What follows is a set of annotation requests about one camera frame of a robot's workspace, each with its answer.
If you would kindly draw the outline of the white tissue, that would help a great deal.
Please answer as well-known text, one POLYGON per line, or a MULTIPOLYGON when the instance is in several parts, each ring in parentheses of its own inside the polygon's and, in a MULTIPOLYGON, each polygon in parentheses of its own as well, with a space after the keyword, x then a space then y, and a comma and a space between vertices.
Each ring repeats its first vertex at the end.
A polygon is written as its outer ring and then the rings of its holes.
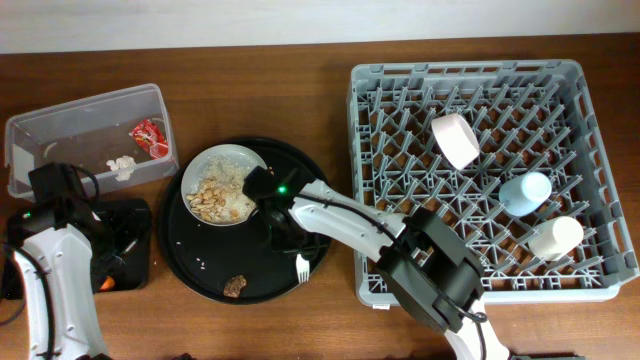
POLYGON ((119 182, 128 181, 133 174, 133 167, 136 165, 135 159, 131 156, 124 155, 115 160, 108 160, 107 167, 111 171, 116 172, 115 179, 119 182))

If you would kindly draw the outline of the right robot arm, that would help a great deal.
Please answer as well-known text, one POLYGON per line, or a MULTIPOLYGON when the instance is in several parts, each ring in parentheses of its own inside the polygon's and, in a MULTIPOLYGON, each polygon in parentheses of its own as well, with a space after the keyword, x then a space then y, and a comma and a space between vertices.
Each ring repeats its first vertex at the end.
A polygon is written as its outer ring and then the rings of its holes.
POLYGON ((485 313, 480 260, 435 213, 366 206, 298 171, 276 178, 255 167, 244 194, 290 237, 327 236, 369 258, 399 305, 443 334, 459 359, 508 359, 485 313))

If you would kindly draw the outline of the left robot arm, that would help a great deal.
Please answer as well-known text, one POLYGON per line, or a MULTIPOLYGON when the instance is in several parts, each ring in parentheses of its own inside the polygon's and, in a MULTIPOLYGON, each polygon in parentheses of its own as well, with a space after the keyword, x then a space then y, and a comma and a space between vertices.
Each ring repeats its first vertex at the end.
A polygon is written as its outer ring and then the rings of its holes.
POLYGON ((3 249, 22 278, 32 359, 107 358, 95 294, 149 279, 149 205, 89 196, 83 173, 66 163, 30 171, 35 203, 8 220, 3 249))

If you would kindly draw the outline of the light blue cup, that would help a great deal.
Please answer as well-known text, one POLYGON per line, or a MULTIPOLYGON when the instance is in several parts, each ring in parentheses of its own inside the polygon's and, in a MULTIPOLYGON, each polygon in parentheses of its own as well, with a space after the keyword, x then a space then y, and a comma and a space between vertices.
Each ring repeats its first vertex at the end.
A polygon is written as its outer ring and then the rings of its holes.
POLYGON ((502 185, 498 197, 508 214, 521 217, 540 207, 551 191, 552 184, 547 176, 540 172, 529 172, 502 185))

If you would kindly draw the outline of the pink bowl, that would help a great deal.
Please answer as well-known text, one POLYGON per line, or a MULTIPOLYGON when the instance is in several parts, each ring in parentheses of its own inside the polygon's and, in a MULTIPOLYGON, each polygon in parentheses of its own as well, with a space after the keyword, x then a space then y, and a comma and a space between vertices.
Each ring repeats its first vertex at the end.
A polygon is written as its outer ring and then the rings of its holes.
POLYGON ((431 128, 443 155, 454 168, 462 170, 479 156, 477 137, 460 114, 435 118, 431 128))

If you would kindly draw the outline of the cream white cup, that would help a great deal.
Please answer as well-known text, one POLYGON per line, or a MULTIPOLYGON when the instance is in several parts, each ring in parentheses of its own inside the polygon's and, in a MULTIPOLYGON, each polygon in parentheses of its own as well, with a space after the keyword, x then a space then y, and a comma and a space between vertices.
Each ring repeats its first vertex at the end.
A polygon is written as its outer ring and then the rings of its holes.
POLYGON ((584 230, 578 220, 560 216, 535 226, 528 246, 536 257, 553 262, 569 253, 583 238, 584 230))

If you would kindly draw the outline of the orange carrot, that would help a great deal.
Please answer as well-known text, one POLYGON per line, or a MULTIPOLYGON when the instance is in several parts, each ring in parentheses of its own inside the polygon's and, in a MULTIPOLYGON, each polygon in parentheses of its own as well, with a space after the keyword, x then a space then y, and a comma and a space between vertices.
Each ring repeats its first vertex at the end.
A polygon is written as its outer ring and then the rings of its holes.
POLYGON ((116 282, 111 276, 107 276, 104 283, 101 285, 100 292, 108 292, 115 288, 116 282))

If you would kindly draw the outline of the red snack wrapper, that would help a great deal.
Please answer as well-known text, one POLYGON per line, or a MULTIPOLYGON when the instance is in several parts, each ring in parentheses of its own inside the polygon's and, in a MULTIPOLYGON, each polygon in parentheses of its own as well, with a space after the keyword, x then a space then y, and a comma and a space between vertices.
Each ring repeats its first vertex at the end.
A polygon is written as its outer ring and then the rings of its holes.
POLYGON ((150 119, 142 120, 130 132, 129 136, 152 159, 160 159, 168 155, 169 146, 163 133, 150 119))

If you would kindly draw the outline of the white plastic fork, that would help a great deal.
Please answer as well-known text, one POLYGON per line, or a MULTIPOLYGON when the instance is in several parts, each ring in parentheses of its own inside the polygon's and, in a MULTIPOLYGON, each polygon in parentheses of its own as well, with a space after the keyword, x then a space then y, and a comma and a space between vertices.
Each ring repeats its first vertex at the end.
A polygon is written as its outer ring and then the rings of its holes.
POLYGON ((298 278, 298 283, 302 284, 309 281, 310 277, 310 263, 303 257, 302 254, 297 254, 295 259, 295 267, 298 278))

